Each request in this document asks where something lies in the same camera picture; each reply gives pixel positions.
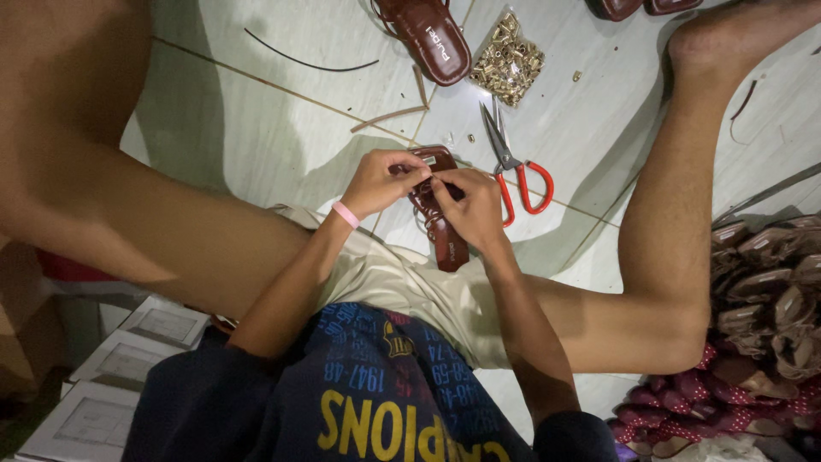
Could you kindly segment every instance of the tiled floor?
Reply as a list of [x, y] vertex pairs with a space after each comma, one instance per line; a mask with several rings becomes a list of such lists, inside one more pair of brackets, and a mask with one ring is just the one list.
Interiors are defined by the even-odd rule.
[[[514, 199], [507, 230], [530, 273], [602, 292], [619, 292], [618, 226], [663, 108], [659, 55], [688, 15], [639, 12], [619, 24], [595, 19], [582, 1], [508, 0], [525, 37], [546, 54], [542, 75], [517, 110], [506, 110], [513, 154], [551, 171], [554, 203], [527, 215]], [[713, 5], [716, 0], [706, 3]], [[452, 0], [475, 51], [502, 11], [501, 0]], [[303, 67], [251, 38], [324, 67]], [[271, 206], [295, 203], [327, 211], [359, 157], [376, 147], [452, 143], [466, 165], [495, 160], [479, 116], [487, 96], [466, 81], [426, 83], [431, 109], [351, 135], [359, 122], [420, 105], [406, 49], [386, 36], [365, 0], [156, 0], [154, 52], [145, 92], [123, 150], [174, 178]], [[733, 127], [722, 127], [716, 161], [715, 215], [821, 159], [821, 29], [779, 50], [738, 90], [727, 118], [754, 98]], [[578, 82], [575, 71], [583, 72]], [[468, 141], [468, 135], [475, 143]], [[537, 178], [529, 185], [544, 192]], [[751, 209], [752, 216], [821, 208], [821, 178]], [[363, 224], [386, 243], [430, 254], [400, 201]], [[477, 375], [523, 435], [530, 420], [510, 372]], [[581, 374], [583, 408], [610, 415], [638, 376]]]

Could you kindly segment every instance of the beige shorts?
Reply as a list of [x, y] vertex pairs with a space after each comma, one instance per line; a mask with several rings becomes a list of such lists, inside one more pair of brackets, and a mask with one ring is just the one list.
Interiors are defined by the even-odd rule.
[[[318, 228], [324, 219], [302, 207], [273, 210], [307, 229]], [[445, 335], [471, 367], [510, 368], [493, 290], [478, 258], [446, 273], [418, 252], [352, 233], [319, 307], [337, 302], [363, 302], [421, 319]]]

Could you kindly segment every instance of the scissors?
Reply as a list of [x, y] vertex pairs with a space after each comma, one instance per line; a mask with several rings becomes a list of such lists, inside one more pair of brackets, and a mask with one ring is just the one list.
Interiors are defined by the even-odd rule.
[[[550, 201], [553, 199], [553, 177], [551, 177], [550, 173], [548, 173], [548, 171], [541, 165], [529, 160], [521, 163], [513, 157], [510, 148], [507, 147], [505, 128], [502, 124], [502, 113], [496, 103], [496, 98], [493, 98], [494, 115], [490, 115], [488, 107], [485, 106], [484, 103], [481, 103], [481, 105], [484, 126], [488, 129], [488, 136], [490, 137], [490, 144], [493, 146], [493, 152], [496, 153], [496, 157], [499, 159], [499, 165], [497, 165], [496, 170], [493, 171], [493, 176], [496, 177], [496, 181], [502, 189], [502, 199], [505, 202], [505, 209], [507, 209], [507, 219], [504, 222], [504, 227], [507, 228], [513, 224], [513, 220], [516, 219], [516, 216], [513, 213], [511, 195], [507, 190], [505, 178], [502, 174], [507, 170], [516, 169], [516, 176], [519, 179], [519, 193], [521, 194], [521, 202], [522, 205], [525, 206], [525, 210], [527, 210], [531, 215], [540, 214], [544, 212], [544, 209], [548, 208]], [[547, 185], [547, 191], [544, 194], [544, 199], [536, 208], [530, 204], [530, 194], [527, 191], [527, 178], [525, 177], [526, 165], [529, 169], [534, 170], [536, 173], [541, 175], [542, 178], [544, 178], [544, 183]]]

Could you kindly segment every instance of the red scissors handle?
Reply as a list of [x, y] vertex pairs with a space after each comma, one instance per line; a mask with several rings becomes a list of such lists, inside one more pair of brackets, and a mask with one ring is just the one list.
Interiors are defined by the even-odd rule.
[[[542, 178], [544, 178], [544, 184], [547, 187], [547, 191], [544, 193], [544, 199], [542, 200], [542, 203], [539, 204], [539, 206], [536, 208], [533, 208], [533, 206], [530, 204], [530, 194], [527, 191], [527, 177], [525, 176], [525, 165], [527, 165], [529, 169], [541, 175]], [[519, 193], [521, 194], [521, 203], [525, 206], [525, 210], [527, 210], [528, 213], [530, 213], [531, 215], [536, 215], [544, 212], [544, 209], [548, 208], [548, 206], [550, 205], [550, 201], [553, 200], [553, 177], [550, 176], [550, 173], [548, 173], [548, 171], [545, 170], [541, 165], [528, 160], [523, 165], [519, 165], [516, 167], [516, 176], [519, 178]], [[506, 187], [502, 186], [502, 193], [505, 193], [506, 191]], [[513, 216], [512, 207], [510, 207], [508, 210], [510, 211], [511, 216]]]
[[513, 224], [513, 220], [516, 219], [516, 215], [513, 213], [513, 202], [511, 201], [511, 194], [507, 190], [505, 178], [501, 173], [496, 173], [494, 176], [496, 177], [496, 181], [499, 183], [499, 187], [502, 189], [502, 200], [505, 202], [505, 210], [507, 210], [507, 219], [502, 225], [507, 228]]

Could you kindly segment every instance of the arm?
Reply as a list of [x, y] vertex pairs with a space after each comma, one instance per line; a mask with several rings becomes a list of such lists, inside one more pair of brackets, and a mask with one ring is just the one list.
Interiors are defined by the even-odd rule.
[[[413, 169], [396, 176], [394, 164]], [[374, 150], [365, 155], [342, 197], [358, 219], [388, 208], [430, 176], [430, 167], [405, 151]], [[273, 279], [242, 318], [228, 346], [263, 358], [276, 358], [293, 344], [316, 311], [333, 264], [353, 228], [336, 211], [319, 226], [302, 252]]]
[[[443, 181], [461, 188], [465, 199], [455, 202]], [[549, 415], [579, 410], [562, 344], [516, 264], [502, 229], [498, 184], [473, 169], [436, 173], [432, 184], [447, 220], [482, 254], [496, 296], [502, 341], [534, 426]]]

